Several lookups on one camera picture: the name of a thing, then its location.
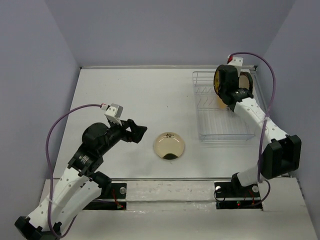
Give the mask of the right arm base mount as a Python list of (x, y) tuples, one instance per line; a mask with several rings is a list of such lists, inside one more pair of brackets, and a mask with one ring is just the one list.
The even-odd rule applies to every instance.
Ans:
[(217, 210), (263, 208), (261, 203), (258, 204), (262, 197), (257, 184), (234, 188), (229, 181), (218, 181), (214, 183), (213, 197)]

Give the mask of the yellow patterned black-rim plate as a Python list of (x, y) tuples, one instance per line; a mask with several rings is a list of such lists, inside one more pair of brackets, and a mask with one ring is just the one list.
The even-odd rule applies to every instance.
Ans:
[(216, 69), (213, 77), (213, 87), (215, 93), (220, 96), (219, 90), (220, 90), (220, 66)]

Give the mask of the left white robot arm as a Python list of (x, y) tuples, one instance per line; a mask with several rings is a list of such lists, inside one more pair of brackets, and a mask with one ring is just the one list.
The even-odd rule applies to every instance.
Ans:
[(104, 154), (119, 141), (139, 143), (146, 131), (146, 126), (132, 119), (109, 126), (101, 122), (90, 125), (53, 191), (28, 216), (19, 217), (15, 227), (27, 240), (63, 238), (83, 208), (110, 194), (112, 180), (97, 170)]

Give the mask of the cream plate black mark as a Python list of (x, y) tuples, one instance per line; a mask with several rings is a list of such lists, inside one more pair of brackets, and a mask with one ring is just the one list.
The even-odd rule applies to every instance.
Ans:
[(161, 159), (173, 161), (183, 155), (185, 145), (185, 141), (179, 134), (163, 132), (154, 140), (153, 150)]

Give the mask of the orange round plate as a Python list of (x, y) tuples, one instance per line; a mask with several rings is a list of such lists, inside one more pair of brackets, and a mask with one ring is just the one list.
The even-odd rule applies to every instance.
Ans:
[(222, 110), (228, 108), (228, 106), (223, 102), (223, 100), (219, 96), (217, 97), (217, 104), (218, 104), (218, 107)]

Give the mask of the red rim white plate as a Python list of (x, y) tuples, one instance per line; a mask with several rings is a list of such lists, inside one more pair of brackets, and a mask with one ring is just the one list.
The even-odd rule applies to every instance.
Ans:
[(253, 92), (253, 78), (249, 72), (242, 71), (239, 76), (239, 87), (248, 89), (250, 93)]

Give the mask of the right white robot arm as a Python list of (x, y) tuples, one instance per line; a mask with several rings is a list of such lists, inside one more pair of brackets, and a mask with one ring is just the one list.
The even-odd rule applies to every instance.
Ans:
[(299, 168), (302, 141), (279, 128), (259, 106), (249, 88), (239, 86), (241, 72), (233, 65), (219, 65), (213, 77), (215, 93), (222, 102), (239, 116), (260, 138), (258, 160), (255, 166), (235, 173), (230, 190), (242, 196), (249, 186), (271, 180)]

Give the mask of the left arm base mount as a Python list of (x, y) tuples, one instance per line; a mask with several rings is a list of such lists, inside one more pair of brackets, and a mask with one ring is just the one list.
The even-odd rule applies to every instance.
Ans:
[(90, 211), (124, 211), (127, 208), (127, 183), (112, 182), (109, 191), (102, 193), (90, 202), (84, 210)]

